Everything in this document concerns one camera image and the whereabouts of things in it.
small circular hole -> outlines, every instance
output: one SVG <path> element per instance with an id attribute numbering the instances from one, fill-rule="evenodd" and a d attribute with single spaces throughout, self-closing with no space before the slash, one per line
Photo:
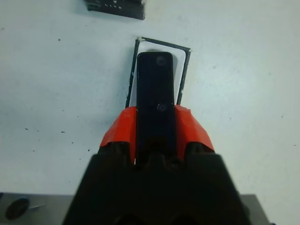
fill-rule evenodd
<path id="1" fill-rule="evenodd" d="M 163 104 L 163 103 L 162 103 L 162 104 L 158 104 L 157 110 L 158 110 L 159 112 L 163 113 L 164 111 L 167 110 L 167 105 L 166 105 L 166 104 Z"/>
<path id="2" fill-rule="evenodd" d="M 21 217 L 29 208 L 30 201 L 27 198 L 19 198 L 8 206 L 5 217 L 8 220 L 14 220 Z"/>
<path id="3" fill-rule="evenodd" d="M 166 60 L 165 60 L 165 58 L 163 56 L 158 56 L 157 59 L 156 59 L 156 63 L 159 66 L 163 66 L 166 63 Z"/>

white surface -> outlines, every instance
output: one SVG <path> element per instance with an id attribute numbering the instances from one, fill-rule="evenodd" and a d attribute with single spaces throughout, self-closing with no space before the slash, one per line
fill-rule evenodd
<path id="1" fill-rule="evenodd" d="M 159 45 L 149 41 L 141 41 L 138 46 L 137 55 L 143 52 L 169 52 L 172 54 L 173 72 L 174 72 L 174 102 L 176 103 L 178 99 L 184 63 L 186 60 L 186 53 L 184 52 L 184 50 L 178 48 Z M 136 75 L 136 63 L 135 63 L 135 71 L 134 71 L 134 78 L 132 82 L 129 106 L 136 106 L 136 85 L 137 85 L 137 75 Z"/>
<path id="2" fill-rule="evenodd" d="M 298 225 L 299 12 L 296 0 L 149 0 L 139 21 L 81 0 L 1 0 L 0 189 L 75 192 L 125 106 L 144 36 L 193 49 L 182 105 L 238 190 L 277 225 Z"/>

